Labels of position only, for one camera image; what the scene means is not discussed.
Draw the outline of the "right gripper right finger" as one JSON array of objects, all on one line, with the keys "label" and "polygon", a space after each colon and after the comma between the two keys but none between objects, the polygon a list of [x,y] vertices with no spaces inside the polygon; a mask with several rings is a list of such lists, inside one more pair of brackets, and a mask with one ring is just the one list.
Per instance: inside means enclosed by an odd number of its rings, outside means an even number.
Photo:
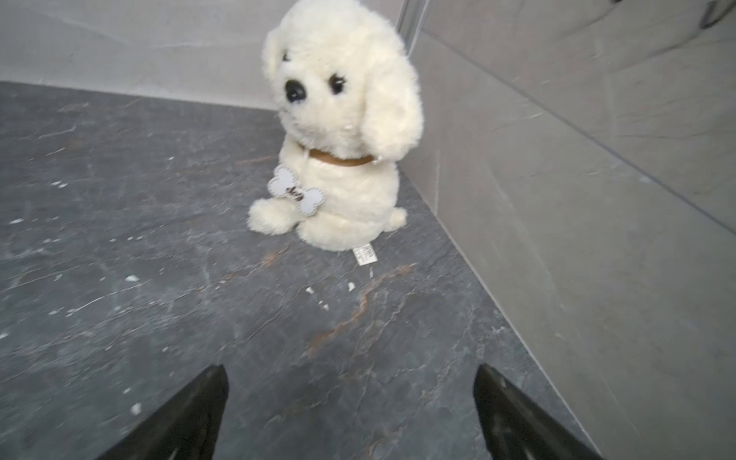
[{"label": "right gripper right finger", "polygon": [[602,460],[488,364],[476,370],[473,399],[494,459]]}]

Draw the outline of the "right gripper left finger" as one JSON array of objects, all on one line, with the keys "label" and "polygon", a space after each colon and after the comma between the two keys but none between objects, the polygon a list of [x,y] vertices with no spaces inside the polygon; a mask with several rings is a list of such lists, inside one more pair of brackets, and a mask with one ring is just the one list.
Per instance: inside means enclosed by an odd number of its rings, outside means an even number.
[{"label": "right gripper left finger", "polygon": [[99,460],[211,460],[228,396],[225,367],[211,365]]}]

